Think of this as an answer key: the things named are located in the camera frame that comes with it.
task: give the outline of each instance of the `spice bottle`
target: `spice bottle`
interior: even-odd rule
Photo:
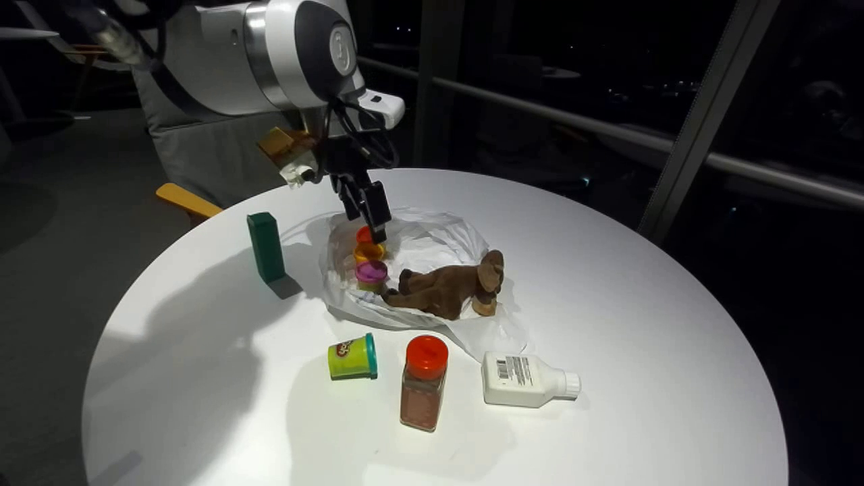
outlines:
[[[400,404],[404,427],[435,431],[445,371],[447,346],[443,340],[420,334],[408,343]]]

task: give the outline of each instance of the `teddy bear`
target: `teddy bear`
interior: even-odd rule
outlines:
[[[497,293],[505,281],[503,251],[487,251],[481,263],[450,263],[433,271],[400,271],[400,289],[385,289],[381,297],[391,308],[416,308],[439,319],[456,321],[464,300],[478,316],[495,316]]]

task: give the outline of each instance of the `table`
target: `table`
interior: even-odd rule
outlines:
[[[416,331],[384,328],[373,328],[381,377],[331,384],[325,348],[370,328],[312,297],[306,227],[341,203],[326,181],[275,188],[184,234],[113,311],[84,396],[94,486],[788,483],[784,421],[753,348],[665,251],[532,186],[447,169],[373,176],[391,208],[462,215],[505,251],[530,350],[581,371],[582,396],[489,408],[478,362],[450,346],[439,429],[404,429],[400,370]],[[279,300],[256,278],[246,232],[256,211],[296,239],[285,267],[308,293]]]

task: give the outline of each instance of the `window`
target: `window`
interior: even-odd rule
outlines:
[[[358,54],[416,66],[424,0],[350,0]]]
[[[628,227],[666,154],[604,141],[512,107],[456,96],[447,165],[543,186]]]
[[[676,134],[734,0],[507,0],[466,8],[464,78]]]
[[[731,151],[864,181],[864,1],[809,0],[786,15]]]

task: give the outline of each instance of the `green cup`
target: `green cup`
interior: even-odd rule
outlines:
[[[376,338],[365,334],[326,348],[331,381],[379,377]]]

